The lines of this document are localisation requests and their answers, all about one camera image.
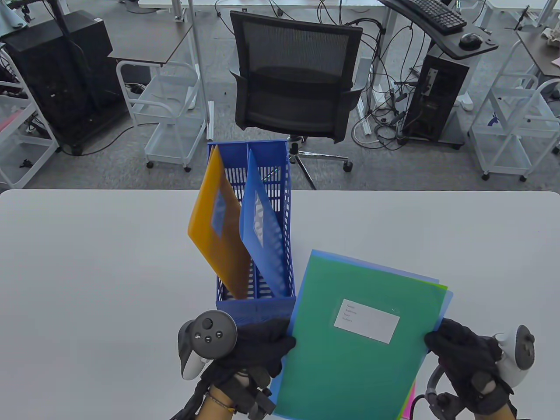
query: black computer case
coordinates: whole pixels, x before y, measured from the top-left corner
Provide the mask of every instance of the black computer case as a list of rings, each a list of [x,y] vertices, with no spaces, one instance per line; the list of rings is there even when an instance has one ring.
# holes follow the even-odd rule
[[[403,124],[405,137],[438,141],[453,109],[469,67],[441,58],[432,48],[424,59]]]
[[[115,102],[123,102],[116,60],[107,57],[113,47],[103,20],[81,10],[64,19],[74,62],[53,20],[2,39],[39,108],[58,132]]]

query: floor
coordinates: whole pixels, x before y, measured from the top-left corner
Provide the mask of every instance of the floor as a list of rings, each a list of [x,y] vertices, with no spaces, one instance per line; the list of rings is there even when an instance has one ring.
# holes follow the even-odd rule
[[[125,20],[130,23],[137,15],[125,10],[123,4],[115,0],[68,0],[71,10],[85,9],[106,21],[109,30],[126,30],[134,37],[134,32],[142,30],[141,26],[120,25]],[[40,22],[48,18],[41,3],[31,5],[31,12]],[[362,16],[354,11],[343,11],[343,19],[349,21]],[[288,11],[294,18],[316,21],[316,12],[305,10]],[[473,20],[473,10],[464,13],[465,18]],[[211,11],[198,11],[197,23],[200,32],[202,61],[206,75],[207,91],[214,100],[216,111],[215,136],[217,141],[258,140],[284,138],[283,135],[258,129],[240,130],[234,122],[235,83],[227,70],[227,62],[234,50],[232,35],[223,23]],[[405,26],[407,21],[399,17],[398,25]],[[483,56],[479,70],[469,92],[475,103],[475,110],[480,106],[501,63],[508,54],[516,36],[506,29],[515,24],[506,14],[498,14],[490,24],[494,38],[500,48]],[[376,29],[366,27],[366,31],[375,35]],[[416,59],[422,43],[423,32],[415,27],[412,47],[405,63],[408,68]],[[409,30],[402,31],[392,42],[385,64],[390,74],[398,77],[404,53],[410,43]],[[363,55],[371,55],[363,47]],[[522,54],[517,57],[515,67],[525,69],[529,66],[529,57]],[[474,116],[461,113],[461,124],[468,127]],[[351,127],[357,121],[357,114],[352,113]],[[85,152],[99,149],[115,138],[123,129],[131,125],[128,116],[111,129],[92,141]],[[198,188],[204,175],[206,165],[206,146],[201,144],[192,161],[192,171],[185,173],[179,165],[156,164],[147,169],[144,162],[143,148],[147,143],[153,126],[138,127],[122,135],[106,150],[84,157],[72,157],[62,153],[52,159],[28,183],[27,188],[100,188],[100,189],[193,189]],[[360,139],[367,141],[363,132],[357,130]],[[332,190],[551,190],[560,192],[558,176],[560,157],[550,155],[545,158],[540,168],[525,183],[519,182],[517,176],[492,175],[483,181],[474,152],[469,144],[460,151],[445,147],[408,144],[398,151],[366,150],[355,144],[350,135],[336,145],[327,139],[310,139],[306,149],[314,152],[346,155],[354,163],[353,171],[346,173],[342,164],[327,161],[306,161],[308,170],[314,177],[319,189]],[[292,166],[292,183],[294,189],[309,189],[302,172]]]

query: black glove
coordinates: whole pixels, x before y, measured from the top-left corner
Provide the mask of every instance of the black glove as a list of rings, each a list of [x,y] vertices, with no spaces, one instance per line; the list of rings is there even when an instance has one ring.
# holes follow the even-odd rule
[[[211,385],[220,389],[239,405],[241,402],[236,401],[234,395],[228,394],[232,384],[236,384],[237,379],[234,376],[238,372],[260,368],[259,371],[265,371],[265,374],[270,377],[278,376],[282,370],[282,357],[296,345],[296,339],[286,335],[289,323],[288,319],[273,319],[261,324],[239,327],[237,343],[233,351],[226,357],[212,361],[202,373],[194,395],[189,399],[185,408],[174,415],[171,420],[194,419],[204,395]],[[251,376],[248,379],[249,384],[246,386],[247,393],[244,397],[249,399],[258,393],[257,386],[261,388],[262,386],[257,384]]]
[[[496,340],[480,337],[444,318],[438,331],[424,336],[424,342],[439,357],[447,378],[468,410],[489,415],[510,403],[510,394],[514,392],[502,380],[496,366],[502,356]],[[492,381],[496,384],[493,390]],[[510,408],[515,415],[515,408]]]

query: wrist strap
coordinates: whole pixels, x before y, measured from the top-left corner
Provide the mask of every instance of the wrist strap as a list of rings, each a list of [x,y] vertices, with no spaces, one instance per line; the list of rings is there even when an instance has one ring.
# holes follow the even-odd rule
[[[216,404],[218,404],[220,407],[225,408],[226,410],[228,410],[230,413],[237,413],[237,410],[233,407],[228,407],[226,404],[224,404],[223,402],[219,401],[218,399],[214,398],[214,396],[210,393],[207,392],[206,393],[206,397],[210,398],[212,401],[214,401]]]

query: office chair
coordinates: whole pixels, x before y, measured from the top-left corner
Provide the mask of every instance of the office chair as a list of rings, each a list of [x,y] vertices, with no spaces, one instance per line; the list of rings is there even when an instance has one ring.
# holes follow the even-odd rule
[[[371,59],[354,64],[362,29],[284,20],[231,11],[237,54],[230,72],[237,82],[235,123],[288,134],[290,162],[313,189],[302,158],[343,161],[348,157],[300,151],[308,137],[346,136],[348,116],[366,87]]]

